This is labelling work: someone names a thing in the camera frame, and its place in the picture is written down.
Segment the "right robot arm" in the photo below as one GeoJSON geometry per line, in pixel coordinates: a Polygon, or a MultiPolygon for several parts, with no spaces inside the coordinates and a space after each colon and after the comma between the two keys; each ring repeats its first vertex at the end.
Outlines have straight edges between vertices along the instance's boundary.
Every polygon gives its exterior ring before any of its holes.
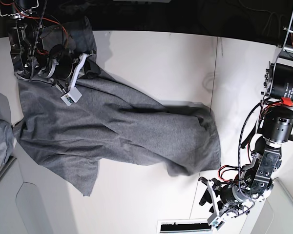
{"type": "Polygon", "coordinates": [[[1,0],[0,16],[8,17],[7,34],[14,75],[57,87],[73,89],[73,79],[99,74],[97,47],[90,21],[60,23],[47,14],[47,1],[1,0]]]}

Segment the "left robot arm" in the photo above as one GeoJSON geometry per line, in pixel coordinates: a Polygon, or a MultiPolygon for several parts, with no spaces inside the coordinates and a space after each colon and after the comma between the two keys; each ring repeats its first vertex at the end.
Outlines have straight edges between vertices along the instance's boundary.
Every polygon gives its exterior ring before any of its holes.
{"type": "Polygon", "coordinates": [[[261,98],[252,108],[257,114],[254,126],[234,143],[239,151],[247,150],[248,164],[223,165],[216,178],[200,178],[207,189],[199,204],[211,204],[208,222],[219,228],[226,215],[248,214],[245,202],[270,195],[272,175],[282,161],[281,146],[293,141],[293,67],[278,62],[293,62],[293,0],[266,0],[262,8],[253,0],[219,0],[217,5],[223,13],[238,11],[223,24],[222,37],[276,45],[261,98]]]}

